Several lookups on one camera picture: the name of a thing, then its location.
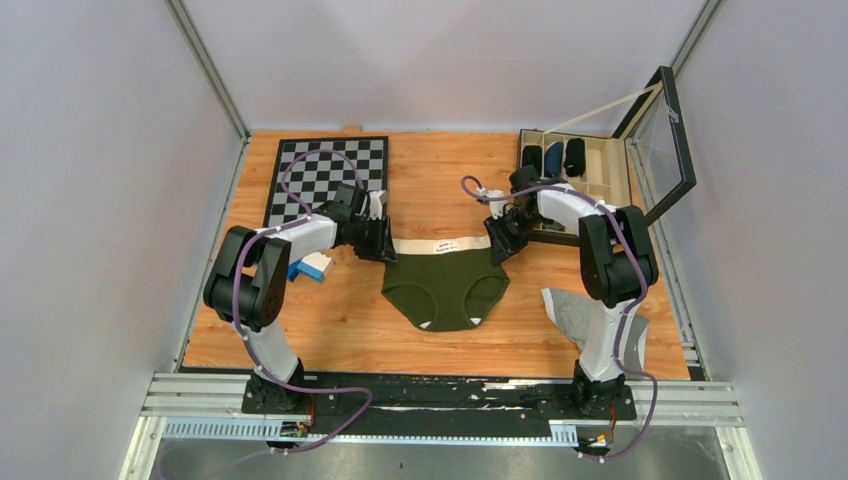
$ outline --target gray cloth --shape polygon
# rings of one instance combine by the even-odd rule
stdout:
[[[589,320],[592,309],[598,308],[598,301],[566,292],[559,288],[542,289],[545,299],[545,311],[548,318],[556,324],[577,348],[583,351],[589,335]],[[636,314],[630,326],[630,335],[624,350],[624,365],[633,370],[644,370],[644,343],[647,336],[648,319]]]

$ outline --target folded sock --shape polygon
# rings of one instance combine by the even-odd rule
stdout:
[[[542,147],[539,145],[527,145],[521,152],[521,166],[532,165],[539,176],[542,175]]]
[[[559,177],[562,173],[562,142],[554,142],[545,152],[545,176]]]
[[[565,145],[565,174],[569,177],[579,177],[586,173],[586,141],[582,138],[572,138]]]

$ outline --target open box lid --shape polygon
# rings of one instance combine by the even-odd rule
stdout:
[[[695,168],[671,68],[657,69],[613,138],[624,140],[627,162],[638,173],[648,225],[695,186]]]

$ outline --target white wall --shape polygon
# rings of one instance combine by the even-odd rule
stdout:
[[[185,3],[251,128],[517,130],[644,87],[703,0]]]
[[[844,471],[848,5],[727,0],[678,80],[698,186],[667,225],[764,477]]]
[[[113,479],[237,139],[162,1],[0,7],[0,477]]]

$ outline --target metal floor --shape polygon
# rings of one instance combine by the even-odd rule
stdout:
[[[636,430],[616,429],[628,445]],[[729,479],[711,427],[651,429],[634,453],[605,465],[556,447],[480,447],[337,443],[311,452],[261,456],[207,477],[235,459],[265,447],[261,442],[168,440],[160,445],[167,480],[210,479]],[[161,480],[154,469],[151,479]]]

